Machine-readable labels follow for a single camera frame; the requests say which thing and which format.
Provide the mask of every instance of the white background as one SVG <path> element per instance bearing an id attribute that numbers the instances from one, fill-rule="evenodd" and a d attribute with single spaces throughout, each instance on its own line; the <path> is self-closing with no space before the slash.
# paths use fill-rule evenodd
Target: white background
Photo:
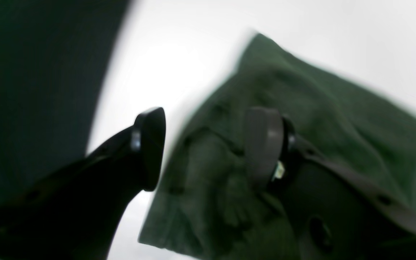
<path id="1" fill-rule="evenodd" d="M 416 0 L 141 0 L 109 65 L 89 151 L 163 107 L 165 158 L 181 124 L 229 75 L 254 31 L 416 114 Z M 152 199 L 125 212 L 109 260 L 188 259 L 137 243 Z"/>

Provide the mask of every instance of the dark fabric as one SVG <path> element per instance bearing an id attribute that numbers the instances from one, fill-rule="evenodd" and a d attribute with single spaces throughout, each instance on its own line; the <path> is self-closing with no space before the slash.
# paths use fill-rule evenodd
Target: dark fabric
<path id="1" fill-rule="evenodd" d="M 255 196 L 246 184 L 242 127 L 254 105 L 288 114 L 297 132 L 331 161 L 416 210 L 416 118 L 259 34 L 236 73 L 183 130 L 141 243 L 204 260 L 299 259 L 279 202 Z"/>
<path id="2" fill-rule="evenodd" d="M 83 158 L 129 0 L 0 0 L 0 204 Z"/>

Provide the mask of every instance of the wrinkled cloth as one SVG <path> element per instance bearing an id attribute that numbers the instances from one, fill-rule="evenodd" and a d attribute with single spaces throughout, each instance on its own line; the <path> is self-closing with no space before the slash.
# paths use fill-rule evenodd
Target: wrinkled cloth
<path id="1" fill-rule="evenodd" d="M 416 211 L 416 118 L 282 50 L 264 35 L 181 133 L 140 242 L 202 260 L 299 259 L 279 201 L 248 187 L 248 107 L 278 109 L 330 161 L 367 176 Z"/>

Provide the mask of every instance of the white surface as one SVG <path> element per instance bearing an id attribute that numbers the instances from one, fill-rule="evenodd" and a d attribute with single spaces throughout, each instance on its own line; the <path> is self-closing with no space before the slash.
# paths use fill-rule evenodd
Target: white surface
<path id="1" fill-rule="evenodd" d="M 89 151 L 159 106 L 167 115 L 166 160 L 183 121 L 229 75 L 253 30 L 416 114 L 416 0 L 142 0 L 130 14 Z M 129 205 L 109 260 L 183 259 L 137 243 L 150 201 L 141 193 Z"/>

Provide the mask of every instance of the green jacket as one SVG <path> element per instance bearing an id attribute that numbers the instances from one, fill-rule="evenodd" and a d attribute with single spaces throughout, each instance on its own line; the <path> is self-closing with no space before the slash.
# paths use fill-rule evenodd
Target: green jacket
<path id="1" fill-rule="evenodd" d="M 299 259 L 280 203 L 246 183 L 243 120 L 255 105 L 289 115 L 331 161 L 416 211 L 416 118 L 259 34 L 180 135 L 141 243 L 203 260 Z"/>

